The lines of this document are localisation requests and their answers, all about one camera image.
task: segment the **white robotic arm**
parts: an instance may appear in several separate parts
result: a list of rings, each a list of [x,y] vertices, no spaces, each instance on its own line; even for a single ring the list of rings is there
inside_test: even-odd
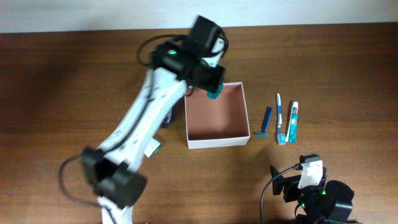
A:
[[[146,179],[136,173],[144,150],[188,86],[215,93],[222,85],[224,68],[218,61],[228,40],[221,28],[199,17],[185,38],[181,47],[173,42],[158,45],[152,53],[152,69],[119,126],[99,150],[86,148],[82,153],[86,178],[103,208],[103,223],[132,223],[132,205],[146,185]]]

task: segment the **white wall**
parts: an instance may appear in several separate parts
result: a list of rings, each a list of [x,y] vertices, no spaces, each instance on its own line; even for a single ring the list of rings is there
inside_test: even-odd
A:
[[[398,0],[0,0],[0,32],[398,21]]]

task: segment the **open box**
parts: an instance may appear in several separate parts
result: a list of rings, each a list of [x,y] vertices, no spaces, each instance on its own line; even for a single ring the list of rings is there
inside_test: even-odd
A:
[[[185,97],[185,119],[189,149],[246,145],[250,129],[243,84],[224,83],[215,100],[196,89]]]

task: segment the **green led light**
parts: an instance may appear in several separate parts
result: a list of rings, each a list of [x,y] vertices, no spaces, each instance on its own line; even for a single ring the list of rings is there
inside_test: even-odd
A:
[[[176,55],[176,54],[177,54],[177,52],[175,50],[170,50],[169,51],[169,55]]]

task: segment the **wooden table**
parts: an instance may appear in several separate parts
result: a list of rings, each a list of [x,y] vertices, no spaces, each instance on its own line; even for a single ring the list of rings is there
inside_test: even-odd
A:
[[[225,30],[230,50],[221,63],[227,82],[243,82],[251,131],[260,130],[278,92],[285,118],[288,102],[299,102],[298,143],[278,146],[252,136],[244,147],[188,150],[181,111],[157,132],[164,146],[140,169],[149,182],[134,221],[259,222],[270,164],[282,170],[314,152],[328,180],[355,191],[352,219],[396,222],[398,24]],[[187,32],[1,34],[1,223],[101,221],[99,209],[60,193],[58,167],[107,138],[134,101],[146,72],[135,59],[138,45],[153,35]],[[95,199],[78,164],[65,172],[74,195]],[[292,219],[295,205],[268,192],[266,220]]]

